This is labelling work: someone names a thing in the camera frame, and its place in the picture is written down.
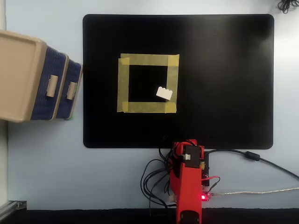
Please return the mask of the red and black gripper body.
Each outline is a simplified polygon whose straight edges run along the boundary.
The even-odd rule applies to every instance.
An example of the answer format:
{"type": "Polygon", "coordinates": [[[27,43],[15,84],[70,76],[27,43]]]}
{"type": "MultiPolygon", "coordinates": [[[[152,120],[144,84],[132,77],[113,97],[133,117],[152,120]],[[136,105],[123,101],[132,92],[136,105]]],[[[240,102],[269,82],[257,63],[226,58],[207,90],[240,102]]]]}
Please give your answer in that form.
{"type": "Polygon", "coordinates": [[[174,158],[179,159],[180,161],[183,160],[184,146],[197,146],[197,140],[191,139],[173,142],[172,151],[174,158]]]}

